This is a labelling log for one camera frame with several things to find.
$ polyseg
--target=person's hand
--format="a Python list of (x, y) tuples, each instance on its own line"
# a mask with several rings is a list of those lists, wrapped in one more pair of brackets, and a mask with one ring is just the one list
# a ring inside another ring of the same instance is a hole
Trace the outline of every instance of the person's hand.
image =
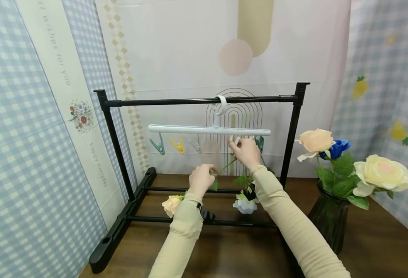
[(229, 140), (229, 147), (233, 150), (236, 158), (249, 170), (260, 165), (261, 152), (254, 140), (242, 138), (236, 146), (232, 140)]
[(210, 174), (210, 170), (213, 170), (213, 172), (216, 173), (218, 169), (216, 169), (213, 164), (202, 164), (201, 166), (196, 167), (188, 177), (188, 181), (190, 182), (190, 189), (188, 192), (204, 197), (207, 189), (209, 189), (209, 187), (213, 185), (213, 182), (215, 182), (216, 174)]

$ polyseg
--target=artificial flower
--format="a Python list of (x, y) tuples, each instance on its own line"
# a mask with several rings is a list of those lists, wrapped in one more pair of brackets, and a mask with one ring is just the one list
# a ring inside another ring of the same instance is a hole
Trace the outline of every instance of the artificial flower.
[(178, 205), (184, 199), (184, 196), (172, 195), (168, 196), (168, 200), (162, 203), (168, 217), (172, 218), (178, 209)]
[(313, 158), (319, 152), (328, 150), (333, 144), (335, 144), (332, 132), (325, 131), (324, 129), (303, 132), (297, 142), (302, 144), (306, 150), (309, 151), (309, 153), (302, 154), (297, 158), (300, 162), (306, 158)]
[(258, 199), (255, 198), (249, 201), (247, 197), (245, 197), (244, 192), (241, 191), (241, 194), (236, 195), (236, 201), (233, 203), (233, 207), (237, 208), (242, 214), (252, 214), (257, 210), (257, 203), (259, 203)]
[[(330, 147), (329, 152), (330, 152), (330, 158), (331, 159), (337, 159), (339, 158), (342, 153), (350, 148), (350, 143), (348, 140), (334, 140), (335, 144)], [(323, 159), (326, 159), (326, 152), (320, 152), (320, 157)]]
[(397, 161), (373, 154), (354, 166), (361, 180), (353, 190), (355, 196), (369, 196), (376, 187), (395, 192), (408, 189), (408, 169)]

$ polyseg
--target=vase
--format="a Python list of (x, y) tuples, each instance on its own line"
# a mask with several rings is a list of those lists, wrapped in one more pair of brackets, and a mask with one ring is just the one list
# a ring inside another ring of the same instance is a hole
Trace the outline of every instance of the vase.
[(338, 255), (342, 250), (349, 201), (324, 190), (320, 179), (317, 179), (316, 185), (320, 196), (308, 217)]

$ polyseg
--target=black metal rack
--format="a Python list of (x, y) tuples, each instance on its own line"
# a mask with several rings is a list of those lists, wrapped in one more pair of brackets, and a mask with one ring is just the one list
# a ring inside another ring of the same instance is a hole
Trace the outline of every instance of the black metal rack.
[[(274, 97), (228, 97), (227, 103), (245, 103), (245, 102), (291, 102), (293, 103), (292, 117), (289, 124), (288, 138), (286, 142), (286, 149), (284, 152), (283, 166), (281, 169), (280, 182), (285, 187), (287, 175), (289, 171), (289, 164), (292, 155), (292, 148), (295, 141), (296, 128), (298, 126), (298, 119), (300, 117), (301, 106), (304, 101), (304, 94), (306, 92), (306, 86), (309, 82), (298, 82), (293, 95), (281, 95)], [(121, 106), (138, 106), (138, 105), (184, 105), (184, 104), (207, 104), (207, 103), (221, 103), (219, 98), (195, 98), (195, 99), (164, 99), (164, 100), (108, 100), (105, 90), (95, 90), (98, 95), (101, 109), (104, 113), (105, 120), (107, 122), (108, 130), (110, 131), (111, 140), (113, 142), (114, 151), (118, 158), (119, 167), (122, 172), (123, 181), (128, 192), (129, 201), (122, 209), (121, 213), (117, 216), (116, 221), (111, 226), (107, 235), (97, 245), (93, 254), (90, 256), (90, 266), (93, 273), (102, 272), (113, 256), (114, 251), (122, 240), (125, 232), (130, 226), (132, 221), (141, 222), (171, 222), (168, 217), (147, 217), (136, 216), (137, 210), (148, 191), (185, 191), (185, 188), (159, 188), (152, 187), (154, 179), (156, 178), (156, 169), (151, 167), (145, 173), (142, 182), (137, 186), (136, 191), (133, 192), (131, 188), (130, 178), (125, 167), (125, 161), (122, 155), (122, 150), (119, 144), (116, 128), (113, 123), (113, 117), (111, 116), (110, 107)], [(225, 190), (219, 189), (218, 191), (208, 190), (212, 193), (239, 193), (239, 190)], [(241, 226), (241, 227), (259, 227), (259, 228), (276, 228), (277, 226), (272, 222), (238, 222), (227, 221), (217, 219), (204, 219), (205, 225), (224, 225), (224, 226)], [(284, 246), (286, 257), (288, 258), (289, 265), (295, 277), (304, 277), (295, 260), (294, 255), (290, 251), (288, 245), (283, 239), (281, 233), (280, 238)]]

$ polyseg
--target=blue rose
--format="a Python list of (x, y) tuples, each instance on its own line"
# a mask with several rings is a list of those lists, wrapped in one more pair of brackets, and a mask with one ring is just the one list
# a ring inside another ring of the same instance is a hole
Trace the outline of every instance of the blue rose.
[[(350, 143), (348, 140), (334, 140), (335, 144), (330, 147), (330, 158), (337, 159), (342, 155), (342, 152), (350, 148)], [(326, 159), (326, 153), (320, 152), (320, 157)]]

